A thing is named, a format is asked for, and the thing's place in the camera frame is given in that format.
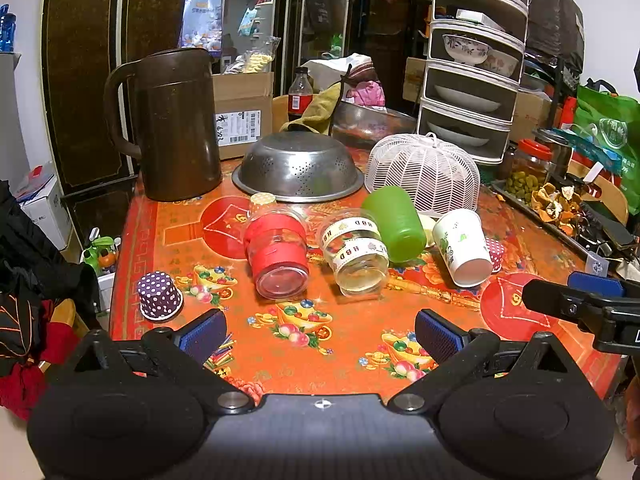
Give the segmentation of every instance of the white wall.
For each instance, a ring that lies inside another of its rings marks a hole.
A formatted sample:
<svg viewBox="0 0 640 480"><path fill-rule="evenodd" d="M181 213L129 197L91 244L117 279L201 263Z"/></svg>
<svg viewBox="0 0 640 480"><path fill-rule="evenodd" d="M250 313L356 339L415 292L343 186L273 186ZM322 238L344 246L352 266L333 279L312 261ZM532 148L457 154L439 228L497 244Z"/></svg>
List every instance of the white wall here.
<svg viewBox="0 0 640 480"><path fill-rule="evenodd" d="M40 83L42 0L0 0L2 4L9 4L10 12L16 16L14 50L22 57L14 73L15 93L24 147L29 165L34 168L52 159Z"/></svg>
<svg viewBox="0 0 640 480"><path fill-rule="evenodd" d="M609 81L620 94L640 100L634 65L640 50L640 0L574 0L584 19L581 82Z"/></svg>

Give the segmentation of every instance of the white paper cup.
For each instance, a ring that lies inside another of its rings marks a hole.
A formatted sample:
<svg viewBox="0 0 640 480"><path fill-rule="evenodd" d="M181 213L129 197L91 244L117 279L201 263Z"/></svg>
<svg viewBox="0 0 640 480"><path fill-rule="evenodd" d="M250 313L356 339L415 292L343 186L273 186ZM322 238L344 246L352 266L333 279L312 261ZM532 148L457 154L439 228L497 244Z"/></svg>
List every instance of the white paper cup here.
<svg viewBox="0 0 640 480"><path fill-rule="evenodd" d="M433 240L453 282L462 288L480 285L494 268L480 217L471 209L454 209L436 222Z"/></svg>

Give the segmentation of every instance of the purple polka dot cupcake liner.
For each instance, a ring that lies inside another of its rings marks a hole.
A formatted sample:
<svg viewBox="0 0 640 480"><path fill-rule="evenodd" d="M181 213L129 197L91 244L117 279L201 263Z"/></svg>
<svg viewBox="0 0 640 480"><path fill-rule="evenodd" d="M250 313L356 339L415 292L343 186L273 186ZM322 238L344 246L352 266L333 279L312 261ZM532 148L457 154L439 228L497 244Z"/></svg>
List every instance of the purple polka dot cupcake liner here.
<svg viewBox="0 0 640 480"><path fill-rule="evenodd" d="M166 272L156 270L138 282L140 313L149 321L165 321L182 307L182 293Z"/></svg>

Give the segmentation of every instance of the yellow towel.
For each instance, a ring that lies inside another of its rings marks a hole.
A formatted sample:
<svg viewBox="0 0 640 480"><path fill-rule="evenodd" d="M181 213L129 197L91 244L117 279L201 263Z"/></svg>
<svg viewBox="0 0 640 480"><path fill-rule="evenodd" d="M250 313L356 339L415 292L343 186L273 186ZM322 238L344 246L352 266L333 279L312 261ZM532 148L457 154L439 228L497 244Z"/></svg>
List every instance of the yellow towel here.
<svg viewBox="0 0 640 480"><path fill-rule="evenodd" d="M288 130L290 124L302 124L316 134L327 135L331 123L331 114L334 113L335 104L339 98L340 83L329 86L329 88L314 96L302 117L295 121L284 123L280 131Z"/></svg>

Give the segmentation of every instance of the brown plastic pitcher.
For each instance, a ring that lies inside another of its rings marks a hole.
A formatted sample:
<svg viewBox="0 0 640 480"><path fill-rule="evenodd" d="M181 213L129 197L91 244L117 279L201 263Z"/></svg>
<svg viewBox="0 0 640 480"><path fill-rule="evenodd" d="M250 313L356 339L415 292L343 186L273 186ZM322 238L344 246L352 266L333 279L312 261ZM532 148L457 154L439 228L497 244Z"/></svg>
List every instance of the brown plastic pitcher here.
<svg viewBox="0 0 640 480"><path fill-rule="evenodd" d="M138 144L124 138L118 88L132 79ZM203 48L166 50L111 72L104 113L116 149L140 162L145 194L159 202L200 196L222 181L211 57Z"/></svg>

